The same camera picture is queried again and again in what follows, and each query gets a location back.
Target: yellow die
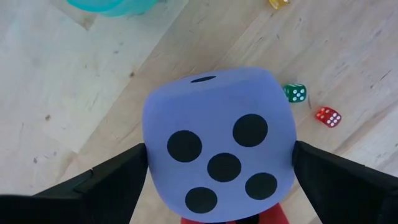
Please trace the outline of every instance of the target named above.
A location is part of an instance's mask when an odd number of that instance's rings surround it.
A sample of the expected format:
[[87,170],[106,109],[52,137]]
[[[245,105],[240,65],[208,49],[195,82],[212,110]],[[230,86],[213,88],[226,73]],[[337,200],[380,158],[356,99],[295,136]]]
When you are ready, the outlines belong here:
[[274,7],[275,9],[280,9],[285,5],[289,4],[290,0],[269,0],[269,2],[271,3],[272,7]]

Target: teal object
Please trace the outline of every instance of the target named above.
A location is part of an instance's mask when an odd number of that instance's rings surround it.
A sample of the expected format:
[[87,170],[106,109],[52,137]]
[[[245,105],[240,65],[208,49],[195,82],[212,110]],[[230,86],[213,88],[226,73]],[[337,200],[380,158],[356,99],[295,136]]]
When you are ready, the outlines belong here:
[[158,0],[68,0],[69,4],[89,12],[104,16],[123,16],[143,14]]

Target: large blue die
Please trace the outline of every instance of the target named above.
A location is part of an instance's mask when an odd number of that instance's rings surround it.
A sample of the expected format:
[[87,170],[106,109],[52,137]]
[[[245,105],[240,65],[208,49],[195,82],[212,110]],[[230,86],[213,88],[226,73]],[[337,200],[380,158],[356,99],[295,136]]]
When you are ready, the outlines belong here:
[[227,222],[271,208],[293,181],[295,124],[266,70],[183,78],[145,102],[144,141],[167,206],[197,222]]

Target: red die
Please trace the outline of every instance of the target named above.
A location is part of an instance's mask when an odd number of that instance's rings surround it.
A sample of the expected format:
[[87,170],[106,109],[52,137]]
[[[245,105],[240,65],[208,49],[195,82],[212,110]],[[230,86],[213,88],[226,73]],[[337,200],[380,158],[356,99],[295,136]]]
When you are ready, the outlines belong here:
[[337,111],[335,111],[327,106],[320,108],[318,110],[317,115],[315,115],[315,118],[317,120],[320,120],[322,123],[327,125],[329,128],[334,128],[341,121],[341,115]]

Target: green die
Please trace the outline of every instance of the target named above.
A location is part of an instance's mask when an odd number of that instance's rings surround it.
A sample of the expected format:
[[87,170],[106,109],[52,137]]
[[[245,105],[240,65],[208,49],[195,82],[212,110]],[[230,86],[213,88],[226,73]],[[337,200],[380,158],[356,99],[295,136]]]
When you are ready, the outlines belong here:
[[302,84],[288,84],[284,86],[286,97],[291,103],[303,102],[307,97],[307,89]]

